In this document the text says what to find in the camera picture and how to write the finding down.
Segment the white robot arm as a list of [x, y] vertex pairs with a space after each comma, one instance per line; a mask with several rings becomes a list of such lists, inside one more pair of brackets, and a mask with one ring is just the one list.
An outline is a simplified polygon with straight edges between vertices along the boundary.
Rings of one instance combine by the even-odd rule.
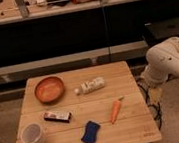
[[179, 37], [171, 37], [152, 46], [145, 57], [147, 65], [143, 78], [151, 88], [165, 83], [169, 74], [179, 78]]

